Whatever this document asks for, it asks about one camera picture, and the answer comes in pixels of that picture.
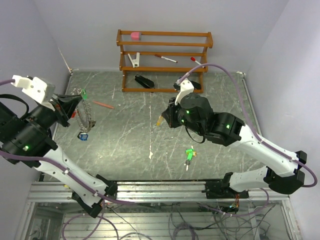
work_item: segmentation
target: floor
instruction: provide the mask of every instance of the floor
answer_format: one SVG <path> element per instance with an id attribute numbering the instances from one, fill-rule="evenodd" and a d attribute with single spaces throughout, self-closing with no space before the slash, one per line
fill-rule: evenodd
<path id="1" fill-rule="evenodd" d="M 140 74 L 161 87 L 171 87 L 180 73 L 142 73 L 128 76 L 129 87 L 139 87 L 134 75 Z M 252 120 L 244 84 L 234 73 L 242 92 L 246 109 Z M 229 112 L 244 119 L 235 87 L 224 73 L 205 73 L 204 97 L 216 112 Z M 73 118 L 71 126 L 57 128 L 55 141 L 81 168 L 92 175 L 100 174 L 108 180 L 189 180 L 222 178 L 227 172 L 255 170 L 261 163 L 229 147 L 211 142 L 198 144 L 189 138 L 182 127 L 170 129 L 164 122 L 156 126 L 169 99 L 176 93 L 122 92 L 121 72 L 76 71 L 70 79 L 68 91 L 85 89 L 87 100 L 98 101 L 115 108 L 91 103 L 95 127 L 87 141 L 77 138 L 79 126 Z M 186 171 L 186 149 L 197 152 Z M 46 181 L 54 181 L 46 176 Z"/>

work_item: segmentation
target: white clamp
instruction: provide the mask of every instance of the white clamp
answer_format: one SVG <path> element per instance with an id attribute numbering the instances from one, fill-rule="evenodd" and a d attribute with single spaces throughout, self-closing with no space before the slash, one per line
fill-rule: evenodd
<path id="1" fill-rule="evenodd" d="M 195 89 L 194 85 L 188 80 L 188 78 L 183 80 L 182 83 L 180 84 L 180 92 L 176 96 L 174 104 L 178 105 L 182 100 L 182 98 L 192 93 L 194 89 Z"/>
<path id="2" fill-rule="evenodd" d="M 132 67 L 134 68 L 138 68 L 139 67 L 139 60 L 140 60 L 140 52 L 137 52 L 136 55 L 135 55 L 135 59 L 132 59 L 131 58 L 131 55 L 130 53 L 128 53 L 128 57 L 132 63 Z"/>
<path id="3" fill-rule="evenodd" d="M 15 82 L 11 84 L 16 88 L 22 88 L 22 92 L 35 100 L 37 103 L 55 111 L 54 106 L 49 102 L 55 91 L 55 85 L 34 77 L 32 80 L 28 77 L 13 75 Z"/>

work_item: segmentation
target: tangled wires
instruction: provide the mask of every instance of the tangled wires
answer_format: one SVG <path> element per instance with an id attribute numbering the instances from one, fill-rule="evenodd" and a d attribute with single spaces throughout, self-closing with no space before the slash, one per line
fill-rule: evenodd
<path id="1" fill-rule="evenodd" d="M 93 121 L 91 106 L 87 101 L 86 90 L 81 88 L 74 88 L 71 92 L 72 95 L 81 95 L 82 100 L 75 108 L 75 119 L 78 122 L 80 130 L 83 133 L 88 133 L 95 125 L 96 121 Z"/>

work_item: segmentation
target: small blue cube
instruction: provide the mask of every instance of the small blue cube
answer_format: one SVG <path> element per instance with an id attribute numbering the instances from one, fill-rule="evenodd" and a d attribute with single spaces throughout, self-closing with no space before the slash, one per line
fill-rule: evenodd
<path id="1" fill-rule="evenodd" d="M 87 141 L 88 140 L 88 133 L 85 132 L 79 132 L 78 134 L 78 139 L 80 139 L 81 141 Z"/>

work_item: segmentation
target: pink block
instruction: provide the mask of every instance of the pink block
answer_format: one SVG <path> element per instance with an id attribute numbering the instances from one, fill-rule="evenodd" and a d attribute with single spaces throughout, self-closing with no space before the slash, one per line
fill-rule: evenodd
<path id="1" fill-rule="evenodd" d="M 131 39 L 135 41 L 140 41 L 141 40 L 141 32 L 135 31 L 131 33 Z"/>

